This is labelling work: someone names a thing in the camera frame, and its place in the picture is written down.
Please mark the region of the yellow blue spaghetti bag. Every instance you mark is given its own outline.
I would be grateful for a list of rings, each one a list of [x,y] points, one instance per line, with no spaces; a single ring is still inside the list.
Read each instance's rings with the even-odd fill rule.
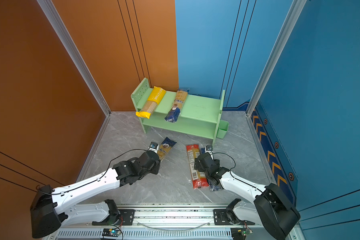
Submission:
[[[188,93],[189,93],[189,89],[178,89],[177,90],[172,107],[171,107],[170,111],[168,112],[167,116],[165,117],[165,120],[167,122],[175,123],[178,120],[178,118],[181,114],[181,110],[187,99]]]

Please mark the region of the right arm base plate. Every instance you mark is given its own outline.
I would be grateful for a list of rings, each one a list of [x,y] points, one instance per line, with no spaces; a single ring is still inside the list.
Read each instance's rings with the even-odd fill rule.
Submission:
[[[254,226],[255,223],[251,221],[241,221],[233,215],[233,213],[228,213],[226,209],[214,209],[214,224],[216,226],[225,226],[225,225],[244,225],[244,226]]]

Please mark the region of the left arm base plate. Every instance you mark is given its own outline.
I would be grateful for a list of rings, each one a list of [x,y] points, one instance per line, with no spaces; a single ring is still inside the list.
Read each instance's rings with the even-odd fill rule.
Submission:
[[[135,217],[134,209],[121,209],[118,214],[110,214],[101,222],[92,222],[93,226],[110,226],[117,225],[119,227],[122,226],[132,226],[134,217]]]

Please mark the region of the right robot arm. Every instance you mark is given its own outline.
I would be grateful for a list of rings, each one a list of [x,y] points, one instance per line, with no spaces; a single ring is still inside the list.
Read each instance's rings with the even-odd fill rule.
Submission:
[[[243,225],[248,229],[247,222],[259,224],[274,239],[284,240],[301,218],[278,185],[270,183],[265,186],[241,178],[220,166],[220,161],[210,153],[198,156],[194,169],[205,173],[213,186],[240,196],[226,207],[226,216],[223,217],[232,225]]]

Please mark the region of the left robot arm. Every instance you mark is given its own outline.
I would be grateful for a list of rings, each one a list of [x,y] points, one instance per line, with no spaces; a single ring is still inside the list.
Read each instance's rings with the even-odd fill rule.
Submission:
[[[103,192],[125,185],[132,185],[148,174],[158,174],[159,155],[145,151],[138,158],[121,161],[103,173],[72,185],[52,188],[40,187],[31,204],[32,237],[46,237],[60,227],[91,222],[94,225],[119,224],[121,213],[113,200],[99,204],[83,205],[82,202]]]

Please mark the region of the blue yellow pasta bag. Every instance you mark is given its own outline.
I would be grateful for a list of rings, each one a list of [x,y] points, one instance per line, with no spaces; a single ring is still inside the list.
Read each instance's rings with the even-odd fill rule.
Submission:
[[[169,139],[168,137],[166,137],[162,141],[162,143],[159,146],[158,152],[157,152],[160,161],[165,159],[165,157],[168,155],[170,150],[176,145],[176,143],[177,143],[176,141],[173,141],[173,140]]]

